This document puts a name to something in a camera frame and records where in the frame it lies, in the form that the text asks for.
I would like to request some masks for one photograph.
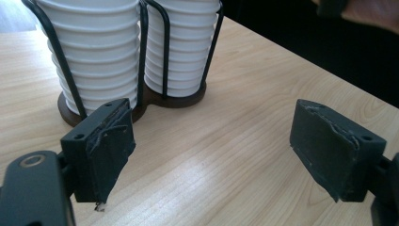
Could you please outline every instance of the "wooden base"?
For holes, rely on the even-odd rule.
[[[198,90],[191,96],[187,97],[167,97],[163,98],[162,94],[159,94],[144,84],[143,90],[143,103],[142,105],[137,105],[132,110],[132,122],[138,121],[147,110],[148,105],[159,105],[162,107],[167,108],[183,108],[188,107],[191,105],[195,105],[196,103],[200,102],[205,95],[206,84],[205,86]],[[57,101],[58,110],[61,114],[62,119],[69,124],[70,126],[76,126],[82,119],[79,115],[75,114],[74,112],[70,111],[66,104],[66,99],[64,94],[61,94],[58,97]]]

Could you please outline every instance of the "stacked white cups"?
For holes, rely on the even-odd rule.
[[[215,33],[218,0],[155,0],[168,13],[170,44],[168,96],[186,97],[200,88],[212,36]],[[162,93],[164,22],[149,6],[149,34],[144,80],[150,89]]]
[[[88,114],[129,98],[136,106],[139,60],[138,0],[37,0],[52,22]],[[56,59],[68,108],[78,114]]]

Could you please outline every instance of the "metal screw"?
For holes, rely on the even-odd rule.
[[[46,156],[44,154],[31,155],[28,156],[26,159],[22,160],[20,166],[23,168],[31,168],[44,162],[44,159],[46,159]]]

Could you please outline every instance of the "wooden table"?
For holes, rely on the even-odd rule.
[[[0,181],[16,157],[60,151],[56,69],[40,32],[0,34]],[[298,98],[328,105],[399,151],[399,111],[225,19],[197,105],[151,105],[104,213],[73,202],[78,225],[371,225],[335,203],[290,148]]]

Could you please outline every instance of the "table surface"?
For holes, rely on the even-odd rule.
[[[38,31],[0,34],[0,183],[7,165],[60,152],[72,128]],[[225,19],[204,99],[150,105],[134,124],[137,147],[105,212],[72,197],[78,225],[371,225],[363,203],[334,202],[290,147],[297,99],[337,110],[399,150],[399,111],[270,40]]]

